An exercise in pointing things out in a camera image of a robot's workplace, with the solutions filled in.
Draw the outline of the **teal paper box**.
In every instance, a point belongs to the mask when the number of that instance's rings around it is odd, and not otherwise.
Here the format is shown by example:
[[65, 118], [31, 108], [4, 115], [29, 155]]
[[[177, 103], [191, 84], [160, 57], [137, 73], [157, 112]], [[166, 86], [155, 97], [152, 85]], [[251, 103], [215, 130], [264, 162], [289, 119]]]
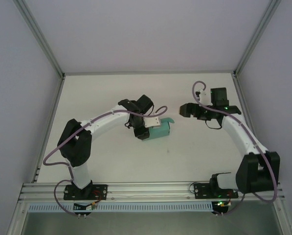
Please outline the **teal paper box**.
[[161, 126], [147, 128], [150, 134], [148, 140], [158, 139], [170, 135], [170, 123], [175, 121], [170, 117], [160, 118]]

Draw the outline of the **long aluminium table edge rail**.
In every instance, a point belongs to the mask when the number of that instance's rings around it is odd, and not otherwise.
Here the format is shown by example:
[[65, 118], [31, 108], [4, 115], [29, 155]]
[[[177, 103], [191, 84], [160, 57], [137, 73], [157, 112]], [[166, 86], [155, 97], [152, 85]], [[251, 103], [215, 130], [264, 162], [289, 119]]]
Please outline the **long aluminium table edge rail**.
[[66, 72], [64, 73], [64, 76], [135, 75], [135, 74], [200, 74], [200, 73], [207, 73], [207, 74], [234, 73], [234, 70]]

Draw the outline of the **aluminium rail beam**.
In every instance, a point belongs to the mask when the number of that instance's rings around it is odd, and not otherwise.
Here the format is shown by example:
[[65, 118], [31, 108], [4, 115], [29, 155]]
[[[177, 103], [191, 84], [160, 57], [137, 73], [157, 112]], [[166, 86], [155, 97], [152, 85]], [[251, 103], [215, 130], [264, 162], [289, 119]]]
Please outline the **aluminium rail beam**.
[[[190, 182], [106, 183], [105, 202], [180, 202], [194, 201]], [[23, 184], [18, 202], [54, 202], [55, 183]]]

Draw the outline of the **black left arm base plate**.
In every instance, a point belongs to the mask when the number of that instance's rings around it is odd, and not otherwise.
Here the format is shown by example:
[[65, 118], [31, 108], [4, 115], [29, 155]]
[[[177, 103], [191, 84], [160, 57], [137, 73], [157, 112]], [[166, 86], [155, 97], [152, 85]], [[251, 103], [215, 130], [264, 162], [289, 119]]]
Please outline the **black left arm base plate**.
[[108, 185], [88, 184], [85, 188], [79, 189], [75, 184], [69, 184], [64, 189], [64, 200], [106, 200]]

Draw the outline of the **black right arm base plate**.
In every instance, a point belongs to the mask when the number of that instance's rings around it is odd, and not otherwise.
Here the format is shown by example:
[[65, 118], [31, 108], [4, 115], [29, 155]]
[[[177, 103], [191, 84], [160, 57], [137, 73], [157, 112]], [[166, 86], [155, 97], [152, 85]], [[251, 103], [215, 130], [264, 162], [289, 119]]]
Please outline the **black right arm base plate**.
[[238, 192], [231, 189], [213, 188], [210, 183], [195, 183], [194, 195], [196, 199], [237, 199]]

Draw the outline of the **aluminium frame post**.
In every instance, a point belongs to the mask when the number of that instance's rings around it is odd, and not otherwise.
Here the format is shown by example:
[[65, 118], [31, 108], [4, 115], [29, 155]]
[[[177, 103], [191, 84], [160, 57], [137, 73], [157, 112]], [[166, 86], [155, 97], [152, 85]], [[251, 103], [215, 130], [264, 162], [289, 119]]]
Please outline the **aluminium frame post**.
[[255, 28], [253, 35], [250, 38], [250, 41], [238, 62], [234, 74], [238, 76], [243, 68], [245, 67], [246, 63], [248, 62], [249, 58], [251, 57], [253, 51], [255, 50], [257, 44], [259, 43], [263, 33], [265, 32], [268, 24], [270, 23], [275, 11], [277, 10], [278, 6], [280, 5], [282, 0], [270, 0], [266, 9], [263, 12], [262, 17], [259, 20], [258, 25]]
[[49, 63], [54, 68], [59, 78], [61, 80], [64, 80], [65, 73], [61, 69], [61, 66], [58, 63], [53, 50], [51, 49], [48, 41], [46, 40], [28, 4], [26, 3], [25, 0], [12, 0], [12, 1], [17, 7], [22, 18], [26, 22], [27, 26], [29, 27], [31, 33], [33, 34], [34, 38], [36, 39], [37, 43], [39, 44], [40, 48], [42, 49]]

